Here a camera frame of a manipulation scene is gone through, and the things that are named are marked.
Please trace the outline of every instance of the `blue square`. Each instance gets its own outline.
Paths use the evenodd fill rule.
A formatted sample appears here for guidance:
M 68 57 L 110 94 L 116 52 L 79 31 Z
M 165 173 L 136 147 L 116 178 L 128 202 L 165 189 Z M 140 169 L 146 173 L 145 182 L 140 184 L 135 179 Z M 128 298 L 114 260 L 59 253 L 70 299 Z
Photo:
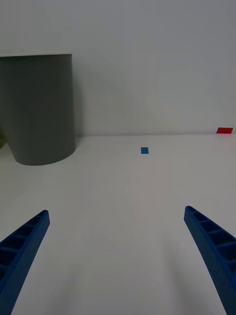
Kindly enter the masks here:
M 149 154 L 148 147 L 141 147 L 141 154 Z

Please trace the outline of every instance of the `gray cylinder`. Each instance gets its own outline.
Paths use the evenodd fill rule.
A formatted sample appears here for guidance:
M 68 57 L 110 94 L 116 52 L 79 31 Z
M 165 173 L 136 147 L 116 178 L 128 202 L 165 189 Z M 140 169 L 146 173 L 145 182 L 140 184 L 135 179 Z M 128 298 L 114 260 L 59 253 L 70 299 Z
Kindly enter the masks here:
M 45 165 L 71 155 L 72 55 L 0 57 L 0 125 L 21 164 Z

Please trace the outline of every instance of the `white table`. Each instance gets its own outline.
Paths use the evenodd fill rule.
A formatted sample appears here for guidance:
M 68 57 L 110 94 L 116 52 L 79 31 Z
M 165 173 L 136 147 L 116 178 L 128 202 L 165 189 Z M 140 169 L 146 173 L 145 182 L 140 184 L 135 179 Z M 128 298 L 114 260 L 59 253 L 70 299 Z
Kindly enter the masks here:
M 12 315 L 225 314 L 183 215 L 236 235 L 236 135 L 86 137 L 46 166 L 5 146 L 0 191 L 0 239 L 51 219 Z

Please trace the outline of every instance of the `red object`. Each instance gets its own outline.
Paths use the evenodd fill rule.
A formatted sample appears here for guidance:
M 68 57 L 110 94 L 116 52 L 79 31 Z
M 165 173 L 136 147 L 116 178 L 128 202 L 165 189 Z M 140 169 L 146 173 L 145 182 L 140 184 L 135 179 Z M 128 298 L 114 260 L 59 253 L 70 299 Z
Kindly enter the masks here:
M 233 128 L 218 128 L 216 133 L 232 133 Z

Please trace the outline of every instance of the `white backdrop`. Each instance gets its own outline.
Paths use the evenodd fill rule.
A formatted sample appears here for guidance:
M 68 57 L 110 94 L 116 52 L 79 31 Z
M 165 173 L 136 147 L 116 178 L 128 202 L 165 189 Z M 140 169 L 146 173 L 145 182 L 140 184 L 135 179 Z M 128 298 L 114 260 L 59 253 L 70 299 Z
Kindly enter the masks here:
M 234 0 L 1 0 L 0 53 L 71 52 L 83 134 L 236 127 Z

